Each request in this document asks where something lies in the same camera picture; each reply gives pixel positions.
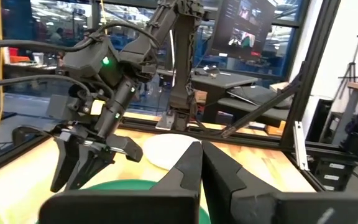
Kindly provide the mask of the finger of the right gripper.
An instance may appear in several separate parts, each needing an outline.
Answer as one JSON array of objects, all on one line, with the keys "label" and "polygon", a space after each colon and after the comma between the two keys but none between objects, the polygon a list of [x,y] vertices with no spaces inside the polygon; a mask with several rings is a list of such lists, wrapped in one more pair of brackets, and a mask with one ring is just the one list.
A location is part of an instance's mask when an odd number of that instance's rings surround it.
[{"label": "finger of the right gripper", "polygon": [[80,189],[97,173],[113,164],[115,155],[114,151],[80,145],[79,158],[69,176],[65,190]]},{"label": "finger of the right gripper", "polygon": [[79,159],[78,143],[74,137],[69,140],[55,138],[58,146],[58,161],[50,187],[51,192],[58,192],[68,180]]}]

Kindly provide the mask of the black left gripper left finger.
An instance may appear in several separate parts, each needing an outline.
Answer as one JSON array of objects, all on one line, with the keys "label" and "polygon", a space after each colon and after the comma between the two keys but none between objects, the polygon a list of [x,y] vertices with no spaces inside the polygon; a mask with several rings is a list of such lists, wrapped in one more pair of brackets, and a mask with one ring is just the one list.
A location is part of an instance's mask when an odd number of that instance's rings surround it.
[{"label": "black left gripper left finger", "polygon": [[70,190],[48,199],[39,224],[201,224],[203,147],[190,144],[148,190]]}]

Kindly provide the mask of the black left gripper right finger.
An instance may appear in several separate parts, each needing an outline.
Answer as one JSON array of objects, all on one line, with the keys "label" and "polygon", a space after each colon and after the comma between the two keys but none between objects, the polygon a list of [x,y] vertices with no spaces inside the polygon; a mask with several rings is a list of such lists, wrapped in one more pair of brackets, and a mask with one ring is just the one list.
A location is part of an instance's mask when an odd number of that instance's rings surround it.
[{"label": "black left gripper right finger", "polygon": [[212,143],[202,148],[212,224],[358,224],[358,194],[281,192]]}]

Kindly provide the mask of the green plastic plate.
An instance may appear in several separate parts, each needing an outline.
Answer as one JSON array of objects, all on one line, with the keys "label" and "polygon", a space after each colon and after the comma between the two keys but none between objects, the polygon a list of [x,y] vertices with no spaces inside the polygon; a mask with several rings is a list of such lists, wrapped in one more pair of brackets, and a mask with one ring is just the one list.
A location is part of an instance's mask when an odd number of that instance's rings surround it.
[{"label": "green plastic plate", "polygon": [[[92,190],[149,190],[157,182],[141,179],[113,180],[88,187]],[[211,224],[208,213],[205,209],[199,209],[199,224]]]}]

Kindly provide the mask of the black stand foot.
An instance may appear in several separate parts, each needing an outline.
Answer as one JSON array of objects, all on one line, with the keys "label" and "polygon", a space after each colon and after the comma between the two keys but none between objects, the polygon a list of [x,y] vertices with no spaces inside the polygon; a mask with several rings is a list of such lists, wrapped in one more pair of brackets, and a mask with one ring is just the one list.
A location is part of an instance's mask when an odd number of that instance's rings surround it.
[{"label": "black stand foot", "polygon": [[53,136],[50,132],[37,128],[35,126],[22,125],[12,130],[11,135],[12,135],[13,145],[19,146],[22,143],[24,143],[26,140],[26,136],[29,134],[43,135],[43,136],[50,136],[50,137]]}]

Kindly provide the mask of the white plastic plate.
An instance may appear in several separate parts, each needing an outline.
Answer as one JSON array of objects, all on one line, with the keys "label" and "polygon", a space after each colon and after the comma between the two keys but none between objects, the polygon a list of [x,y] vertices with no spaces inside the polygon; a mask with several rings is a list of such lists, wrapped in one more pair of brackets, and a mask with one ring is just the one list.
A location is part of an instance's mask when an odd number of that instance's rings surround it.
[{"label": "white plastic plate", "polygon": [[145,140],[142,149],[153,165],[170,170],[198,139],[182,134],[158,134]]}]

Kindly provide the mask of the black computer case with labels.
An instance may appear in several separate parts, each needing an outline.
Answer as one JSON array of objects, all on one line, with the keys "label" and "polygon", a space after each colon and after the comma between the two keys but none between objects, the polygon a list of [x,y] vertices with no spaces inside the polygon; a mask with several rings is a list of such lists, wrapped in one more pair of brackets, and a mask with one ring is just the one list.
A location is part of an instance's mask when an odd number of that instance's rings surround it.
[{"label": "black computer case with labels", "polygon": [[326,190],[342,192],[347,188],[357,164],[352,161],[340,161],[330,158],[317,158],[310,163],[311,173]]}]

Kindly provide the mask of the person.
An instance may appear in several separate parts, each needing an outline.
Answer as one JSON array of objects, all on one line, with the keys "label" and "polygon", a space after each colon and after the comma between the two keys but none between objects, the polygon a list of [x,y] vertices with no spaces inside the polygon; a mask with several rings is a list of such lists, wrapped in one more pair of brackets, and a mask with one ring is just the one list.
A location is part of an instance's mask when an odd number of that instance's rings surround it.
[{"label": "person", "polygon": [[63,45],[63,29],[59,27],[49,39],[51,44]]}]

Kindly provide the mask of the black laptop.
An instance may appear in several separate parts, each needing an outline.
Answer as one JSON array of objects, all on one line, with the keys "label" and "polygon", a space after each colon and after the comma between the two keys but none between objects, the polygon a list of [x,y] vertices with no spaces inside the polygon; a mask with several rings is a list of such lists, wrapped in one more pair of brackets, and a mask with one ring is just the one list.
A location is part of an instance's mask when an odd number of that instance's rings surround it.
[{"label": "black laptop", "polygon": [[278,95],[276,91],[258,85],[237,86],[228,89],[227,93],[256,106],[260,106]]}]

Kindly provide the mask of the black computer tower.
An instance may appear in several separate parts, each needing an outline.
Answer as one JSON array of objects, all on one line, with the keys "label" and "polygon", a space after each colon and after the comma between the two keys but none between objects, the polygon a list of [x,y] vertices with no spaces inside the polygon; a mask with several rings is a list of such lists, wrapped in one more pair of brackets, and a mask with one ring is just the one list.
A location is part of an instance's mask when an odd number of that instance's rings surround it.
[{"label": "black computer tower", "polygon": [[314,109],[311,124],[306,135],[306,140],[318,142],[323,132],[324,124],[332,107],[333,100],[319,99]]}]

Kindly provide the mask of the orange storage bin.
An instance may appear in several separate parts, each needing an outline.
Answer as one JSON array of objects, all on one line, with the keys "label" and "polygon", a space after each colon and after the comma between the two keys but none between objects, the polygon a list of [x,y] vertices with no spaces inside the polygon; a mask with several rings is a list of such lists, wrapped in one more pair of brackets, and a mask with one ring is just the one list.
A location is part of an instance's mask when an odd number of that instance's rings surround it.
[{"label": "orange storage bin", "polygon": [[14,47],[9,47],[9,63],[21,63],[21,62],[30,62],[28,56],[23,56],[19,54],[19,49]]}]

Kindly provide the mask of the grey office desk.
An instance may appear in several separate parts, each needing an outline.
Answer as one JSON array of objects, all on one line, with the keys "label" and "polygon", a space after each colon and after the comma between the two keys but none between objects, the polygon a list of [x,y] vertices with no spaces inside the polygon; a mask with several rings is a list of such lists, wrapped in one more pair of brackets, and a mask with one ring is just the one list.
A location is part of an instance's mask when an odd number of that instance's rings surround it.
[{"label": "grey office desk", "polygon": [[213,123],[218,113],[217,101],[226,93],[226,90],[237,86],[256,82],[256,77],[249,77],[239,73],[220,72],[212,76],[202,68],[192,70],[189,74],[175,74],[169,70],[158,69],[157,73],[164,78],[173,79],[173,88],[170,94],[171,109],[195,114],[195,91],[207,93],[206,108],[203,121]]}]

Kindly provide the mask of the cardboard box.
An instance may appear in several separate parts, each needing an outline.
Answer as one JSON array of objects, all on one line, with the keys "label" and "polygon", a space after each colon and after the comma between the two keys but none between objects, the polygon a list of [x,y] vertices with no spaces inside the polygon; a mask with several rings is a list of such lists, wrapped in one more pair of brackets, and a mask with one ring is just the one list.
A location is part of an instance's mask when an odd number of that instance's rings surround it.
[{"label": "cardboard box", "polygon": [[274,83],[269,86],[269,89],[274,91],[275,93],[280,93],[288,85],[288,82]]}]

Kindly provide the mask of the black computer monitor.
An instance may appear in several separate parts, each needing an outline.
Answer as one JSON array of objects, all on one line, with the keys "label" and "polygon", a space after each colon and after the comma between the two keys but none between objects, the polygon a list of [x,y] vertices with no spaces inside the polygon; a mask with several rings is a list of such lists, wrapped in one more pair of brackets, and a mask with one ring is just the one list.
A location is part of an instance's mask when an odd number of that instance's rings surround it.
[{"label": "black computer monitor", "polygon": [[260,58],[276,8],[275,0],[223,0],[209,54],[242,60]]}]

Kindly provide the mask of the black aluminium frame rail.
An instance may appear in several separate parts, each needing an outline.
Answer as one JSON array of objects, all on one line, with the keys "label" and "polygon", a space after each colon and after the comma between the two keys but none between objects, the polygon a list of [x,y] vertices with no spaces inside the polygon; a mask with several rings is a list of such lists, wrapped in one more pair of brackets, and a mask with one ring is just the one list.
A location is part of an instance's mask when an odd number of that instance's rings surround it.
[{"label": "black aluminium frame rail", "polygon": [[3,151],[2,153],[0,153],[0,168],[4,167],[5,165],[22,156],[23,154],[31,151],[34,147],[42,144],[48,139],[50,139],[50,137],[37,136],[20,144],[19,146],[13,147],[10,150]]},{"label": "black aluminium frame rail", "polygon": [[[156,121],[149,119],[128,118],[125,117],[119,125],[121,129],[128,129],[132,131],[143,131],[146,133],[163,134],[168,133],[167,130],[157,129]],[[201,128],[191,124],[186,131],[171,131],[174,134],[186,134],[194,138],[208,140],[212,142],[221,142],[227,144],[234,144],[239,146],[256,147],[261,149],[271,149],[275,151],[282,151],[292,153],[295,151],[294,147],[281,146],[279,138],[270,136],[261,136],[256,134],[236,133],[228,138],[219,136],[209,136],[205,134]],[[313,157],[329,157],[343,161],[358,162],[358,155],[350,152],[340,151],[338,146],[331,144],[323,144],[318,142],[306,142],[306,153]]]}]

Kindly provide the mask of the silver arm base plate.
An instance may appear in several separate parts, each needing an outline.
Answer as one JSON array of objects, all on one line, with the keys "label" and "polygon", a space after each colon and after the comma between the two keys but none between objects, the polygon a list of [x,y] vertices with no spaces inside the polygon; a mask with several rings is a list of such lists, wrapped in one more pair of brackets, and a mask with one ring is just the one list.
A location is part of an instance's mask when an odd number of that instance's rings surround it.
[{"label": "silver arm base plate", "polygon": [[170,131],[175,121],[175,112],[166,111],[162,113],[160,120],[157,122],[155,128]]}]

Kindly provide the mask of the white metal bracket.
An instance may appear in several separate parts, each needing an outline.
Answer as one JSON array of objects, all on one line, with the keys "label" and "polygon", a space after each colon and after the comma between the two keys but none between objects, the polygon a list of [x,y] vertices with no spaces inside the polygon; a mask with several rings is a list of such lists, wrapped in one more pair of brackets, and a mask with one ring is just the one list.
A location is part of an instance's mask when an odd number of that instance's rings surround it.
[{"label": "white metal bracket", "polygon": [[295,121],[293,126],[296,163],[300,170],[309,171],[308,155],[306,153],[305,135],[301,121]]}]

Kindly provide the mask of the black diagonal frame brace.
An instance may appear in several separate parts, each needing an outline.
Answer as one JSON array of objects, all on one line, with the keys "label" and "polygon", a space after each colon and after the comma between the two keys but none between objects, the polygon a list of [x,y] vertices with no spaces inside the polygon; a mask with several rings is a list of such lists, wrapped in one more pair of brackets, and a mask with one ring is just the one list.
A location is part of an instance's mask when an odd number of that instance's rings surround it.
[{"label": "black diagonal frame brace", "polygon": [[284,101],[291,95],[295,94],[299,86],[301,85],[303,75],[300,72],[292,82],[290,82],[281,93],[274,96],[271,100],[268,100],[266,103],[260,105],[256,110],[253,110],[248,115],[243,116],[240,120],[236,121],[234,124],[231,124],[224,128],[218,134],[223,138],[228,138],[230,135],[234,134],[238,129],[247,126],[251,121],[258,118],[260,115],[264,114],[269,109],[273,108],[280,102]]}]

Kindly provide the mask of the black aluminium frame post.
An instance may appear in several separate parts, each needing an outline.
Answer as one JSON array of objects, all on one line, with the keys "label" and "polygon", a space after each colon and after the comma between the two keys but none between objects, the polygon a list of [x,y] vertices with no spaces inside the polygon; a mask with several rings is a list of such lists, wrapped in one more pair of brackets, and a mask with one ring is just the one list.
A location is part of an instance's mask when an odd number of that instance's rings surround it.
[{"label": "black aluminium frame post", "polygon": [[308,51],[303,62],[300,86],[294,95],[293,104],[288,114],[287,123],[280,141],[281,147],[293,147],[293,125],[303,119],[314,80],[329,39],[331,28],[341,0],[322,0]]}]

